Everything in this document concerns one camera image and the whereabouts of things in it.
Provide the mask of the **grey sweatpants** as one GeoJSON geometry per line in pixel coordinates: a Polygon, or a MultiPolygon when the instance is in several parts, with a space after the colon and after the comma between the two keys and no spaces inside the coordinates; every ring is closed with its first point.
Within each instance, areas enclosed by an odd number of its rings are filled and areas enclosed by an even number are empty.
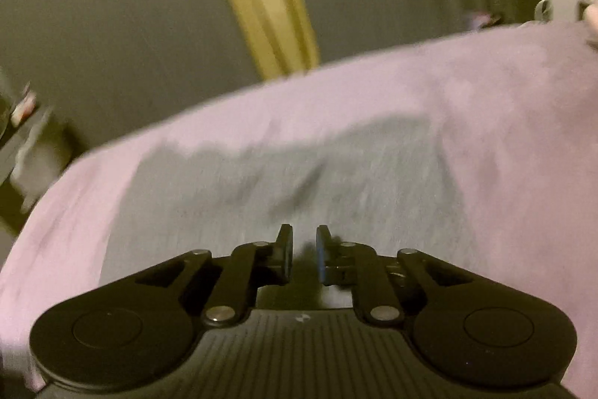
{"type": "Polygon", "coordinates": [[[393,256],[414,248],[470,270],[477,242],[441,145],[425,119],[389,117],[320,141],[241,153],[160,148],[140,164],[112,224],[101,283],[193,249],[226,256],[238,245],[294,230],[290,283],[259,292],[259,306],[349,306],[320,284],[315,232],[393,256]]]}

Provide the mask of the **pink fleece blanket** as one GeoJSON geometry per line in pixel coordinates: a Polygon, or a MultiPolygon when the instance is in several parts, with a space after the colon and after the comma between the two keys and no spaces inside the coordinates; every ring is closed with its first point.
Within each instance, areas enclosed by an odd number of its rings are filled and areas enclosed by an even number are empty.
{"type": "Polygon", "coordinates": [[[1,271],[1,369],[39,388],[28,335],[103,285],[112,224],[160,148],[232,153],[425,119],[461,192],[475,272],[561,307],[579,344],[565,384],[597,394],[597,53],[582,24],[537,24],[372,53],[241,90],[89,152],[34,208],[1,271]]]}

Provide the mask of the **dark dresser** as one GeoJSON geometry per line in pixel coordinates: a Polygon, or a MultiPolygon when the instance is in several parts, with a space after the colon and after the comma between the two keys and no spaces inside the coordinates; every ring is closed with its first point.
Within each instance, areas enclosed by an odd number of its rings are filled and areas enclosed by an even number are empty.
{"type": "Polygon", "coordinates": [[[1,232],[14,239],[31,210],[86,151],[71,126],[29,88],[1,76],[1,232]]]}

